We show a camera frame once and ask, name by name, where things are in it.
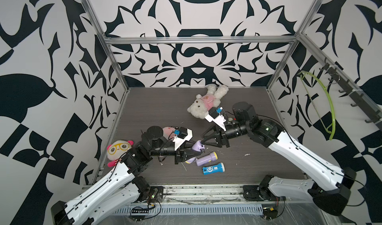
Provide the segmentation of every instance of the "gray wooden table surface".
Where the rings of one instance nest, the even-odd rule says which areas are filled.
[[[153,125],[186,127],[193,131],[192,140],[201,139],[200,135],[212,124],[193,117],[187,108],[197,94],[204,95],[206,92],[205,88],[131,88],[114,141],[138,142],[141,140],[140,130],[146,131]],[[221,101],[220,106],[226,111],[232,112],[234,103],[246,101],[254,106],[257,114],[278,119],[265,88],[230,88]],[[267,174],[303,179],[299,168],[276,152],[251,141],[246,135],[231,139],[230,144],[229,148],[207,146],[203,154],[205,156],[215,151],[218,160],[212,164],[223,162],[224,173],[203,175],[202,168],[196,163],[175,165],[174,158],[169,156],[162,165],[154,157],[151,166],[141,176],[150,184],[259,183]]]

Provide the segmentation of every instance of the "pink shirt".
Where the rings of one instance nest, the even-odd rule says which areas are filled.
[[[206,106],[207,110],[210,110],[211,108],[213,108],[213,101],[215,100],[215,96],[214,95],[204,95],[202,96],[202,98],[200,98],[204,105]]]

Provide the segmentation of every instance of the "blue flashlight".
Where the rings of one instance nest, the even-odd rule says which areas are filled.
[[[212,165],[212,166],[207,166],[203,167],[203,174],[204,175],[209,175],[211,173],[217,173],[217,172],[224,172],[224,164],[223,163],[218,163],[217,165]]]

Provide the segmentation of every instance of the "purple toy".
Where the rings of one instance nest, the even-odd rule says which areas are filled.
[[[194,151],[202,151],[204,150],[204,145],[202,145],[201,141],[197,141],[192,147]],[[195,157],[192,157],[191,159],[187,160],[186,163],[191,164],[195,160]]]
[[[201,166],[201,165],[204,165],[206,163],[209,163],[211,161],[216,161],[216,160],[217,160],[217,154],[215,152],[212,152],[207,156],[196,159],[196,164],[198,166]]]

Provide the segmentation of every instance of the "black cable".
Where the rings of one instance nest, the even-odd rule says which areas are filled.
[[[123,154],[118,158],[118,161],[117,161],[117,163],[114,165],[114,170],[113,170],[112,174],[110,175],[109,179],[112,177],[112,175],[113,175],[115,169],[117,168],[117,164],[118,164],[119,160],[120,160],[120,159],[122,158],[122,156],[124,156],[126,153],[127,153],[127,151],[126,151],[125,153],[123,153]],[[91,192],[88,196],[86,196],[83,200],[81,200],[79,203],[77,203],[77,204],[75,205],[75,207],[77,207],[80,203],[82,203],[82,202],[83,202],[85,199],[87,199],[90,195],[94,194],[98,189],[102,188],[103,185],[105,185],[107,182],[109,182],[109,179],[106,180],[106,181],[105,181],[101,186],[99,186],[96,190],[94,190],[93,192]],[[62,221],[62,219],[63,219],[65,216],[67,216],[73,209],[74,209],[74,208],[70,209],[69,212],[67,212],[67,213],[60,219],[60,221],[57,223],[57,225],[58,225],[58,224]]]
[[[173,131],[173,132],[171,132],[170,133],[170,135],[169,135],[169,137],[167,138],[167,141],[169,141],[170,140],[170,136],[172,135],[172,133],[174,133],[175,131]]]
[[[156,200],[156,199],[149,199],[148,203],[149,203],[151,200],[155,200],[155,201],[157,201],[157,202],[159,203],[159,206],[160,206],[159,213],[155,214],[155,215],[152,216],[152,217],[148,217],[148,218],[141,219],[141,221],[146,220],[146,219],[150,219],[150,218],[154,218],[154,217],[158,216],[158,215],[160,214],[160,212],[162,211],[162,205],[160,204],[160,202],[159,202],[158,200]],[[146,209],[146,208],[139,207],[139,206],[134,207],[134,208],[132,208],[132,209],[130,210],[130,216],[131,216],[131,212],[132,212],[135,208],[140,208],[141,210],[152,210],[152,209],[155,208],[155,205],[154,205],[153,207],[149,207],[149,205],[147,204],[147,209]]]
[[[228,121],[228,116],[227,116],[227,113],[222,109],[222,111],[224,112],[225,114],[225,117],[227,118],[227,121]]]
[[[159,213],[155,214],[155,215],[152,216],[152,217],[144,218],[144,219],[142,219],[142,220],[146,220],[146,219],[154,218],[154,217],[158,216],[158,215],[160,214],[160,212],[162,211],[162,205],[160,204],[160,202],[159,202],[158,200],[156,200],[156,199],[150,199],[150,200],[154,200],[154,201],[157,201],[157,202],[159,203],[159,206],[160,206]]]
[[[284,212],[284,210],[285,210],[285,200],[286,200],[286,198],[285,198],[285,196],[284,196],[284,207],[283,207],[283,210],[282,210],[281,213],[280,213],[279,215],[277,215],[275,218],[278,218],[279,216],[281,216],[281,215],[283,214],[283,212]]]
[[[123,154],[118,158],[117,163],[115,163],[115,165],[114,165],[114,170],[113,170],[112,174],[110,175],[109,179],[110,179],[110,178],[112,177],[112,175],[114,174],[114,171],[115,171],[115,169],[117,168],[117,164],[118,164],[119,160],[122,158],[122,156],[126,155],[126,153],[127,153],[127,151],[126,151],[125,153],[123,153]]]
[[[231,115],[235,116],[234,114],[232,114],[231,112],[227,112],[227,113],[230,113]]]
[[[68,215],[68,213],[66,213],[66,214],[60,219],[60,221],[57,223],[57,225],[60,224],[60,222],[64,219],[64,217],[65,217],[66,215]]]
[[[358,206],[361,206],[361,205],[366,201],[365,198],[366,198],[366,196],[367,196],[367,188],[366,188],[365,184],[359,182],[358,180],[355,180],[355,179],[353,179],[353,178],[350,178],[350,177],[348,177],[348,176],[346,176],[346,175],[341,175],[341,176],[344,177],[344,178],[348,178],[348,179],[350,179],[350,180],[353,180],[354,182],[359,183],[360,185],[362,185],[363,188],[365,188],[365,197],[363,198],[363,201],[362,201],[360,204],[357,204],[357,205],[347,205],[348,207],[358,207]]]
[[[289,136],[289,138],[290,138],[290,140],[292,141],[292,143],[293,143],[295,146],[297,146],[296,143],[293,141],[293,139],[290,137],[289,132],[287,132],[286,128],[285,128],[280,122],[278,122],[277,120],[275,120],[275,119],[273,119],[273,118],[271,118],[271,117],[267,117],[267,118],[269,118],[269,119],[271,119],[271,120],[274,120],[275,122],[279,123],[279,125],[285,130],[285,132],[286,132],[287,135]],[[362,184],[362,183],[359,182],[358,180],[355,180],[355,179],[353,179],[353,178],[350,178],[350,177],[348,177],[348,176],[346,176],[346,175],[341,175],[341,174],[339,174],[339,173],[337,173],[337,172],[336,172],[336,174],[337,174],[337,175],[340,175],[340,176],[342,176],[342,177],[344,177],[344,178],[348,178],[348,179],[350,179],[350,180],[353,180],[354,182],[357,182],[357,183],[359,183],[360,185],[362,185],[363,188],[365,188],[365,197],[367,196],[367,188],[366,188],[366,186],[365,186],[364,184]],[[364,202],[365,202],[365,198],[363,199],[363,201],[362,201],[361,203],[359,203],[359,204],[357,204],[357,205],[347,205],[347,206],[348,206],[348,207],[358,207],[358,206],[361,206]]]

